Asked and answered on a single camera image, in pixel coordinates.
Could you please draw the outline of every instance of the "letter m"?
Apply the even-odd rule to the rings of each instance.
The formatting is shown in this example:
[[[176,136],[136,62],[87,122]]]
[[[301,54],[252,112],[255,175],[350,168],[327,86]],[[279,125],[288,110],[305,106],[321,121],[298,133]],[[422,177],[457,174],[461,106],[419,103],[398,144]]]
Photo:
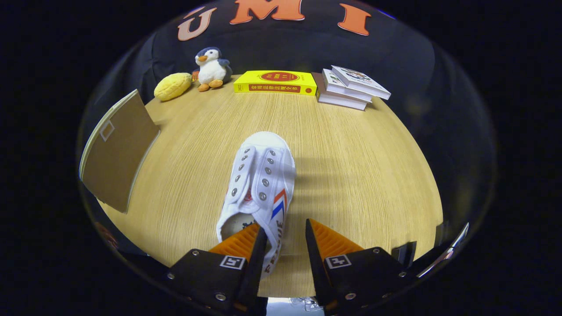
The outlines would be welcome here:
[[[275,20],[304,20],[305,16],[301,14],[302,0],[236,0],[238,10],[236,16],[230,21],[230,24],[240,24],[250,22],[252,17],[249,15],[250,10],[260,20],[265,19],[275,8],[277,11],[272,14]]]

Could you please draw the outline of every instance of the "brown paper folder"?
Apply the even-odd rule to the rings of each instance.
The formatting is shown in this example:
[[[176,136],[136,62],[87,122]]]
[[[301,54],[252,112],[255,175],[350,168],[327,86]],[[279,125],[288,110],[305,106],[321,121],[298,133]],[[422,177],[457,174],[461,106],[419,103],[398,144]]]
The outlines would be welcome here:
[[[159,134],[138,91],[132,91],[90,135],[80,161],[81,181],[99,200],[126,213],[138,169]]]

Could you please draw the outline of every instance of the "white sneaker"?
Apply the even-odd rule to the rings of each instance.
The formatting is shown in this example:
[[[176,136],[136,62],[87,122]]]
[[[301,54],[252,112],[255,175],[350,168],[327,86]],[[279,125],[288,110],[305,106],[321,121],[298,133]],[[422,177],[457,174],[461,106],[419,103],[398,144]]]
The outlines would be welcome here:
[[[295,175],[291,151],[275,133],[246,138],[234,159],[216,234],[222,242],[254,222],[263,227],[268,237],[263,277],[273,271],[279,257]]]

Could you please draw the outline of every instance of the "blue and red stripe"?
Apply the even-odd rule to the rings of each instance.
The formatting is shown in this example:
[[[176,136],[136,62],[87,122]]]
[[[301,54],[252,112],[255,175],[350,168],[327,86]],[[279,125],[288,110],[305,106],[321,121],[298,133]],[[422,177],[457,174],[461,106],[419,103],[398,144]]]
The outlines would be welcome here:
[[[273,200],[273,204],[275,205],[275,203],[277,203],[277,201],[279,201],[281,198],[283,198],[283,200],[281,200],[281,203],[279,203],[279,205],[277,205],[277,207],[273,209],[271,218],[275,217],[281,210],[283,211],[283,218],[285,218],[285,205],[287,205],[287,193],[285,192],[285,189],[281,190],[281,192],[276,195],[275,199]]]

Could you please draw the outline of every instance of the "wooden table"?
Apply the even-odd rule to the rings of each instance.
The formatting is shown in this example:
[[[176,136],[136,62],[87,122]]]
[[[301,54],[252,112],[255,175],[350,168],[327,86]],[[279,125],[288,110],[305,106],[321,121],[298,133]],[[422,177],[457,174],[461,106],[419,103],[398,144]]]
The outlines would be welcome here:
[[[317,103],[312,96],[234,93],[232,82],[190,87],[146,105],[161,134],[134,184],[127,214],[101,203],[123,234],[173,265],[192,248],[217,244],[215,225],[236,151],[252,133],[283,137],[297,178],[280,259],[259,295],[314,295],[305,242],[313,218],[368,248],[417,241],[415,258],[434,244],[441,200],[421,150],[379,98],[365,111]]]

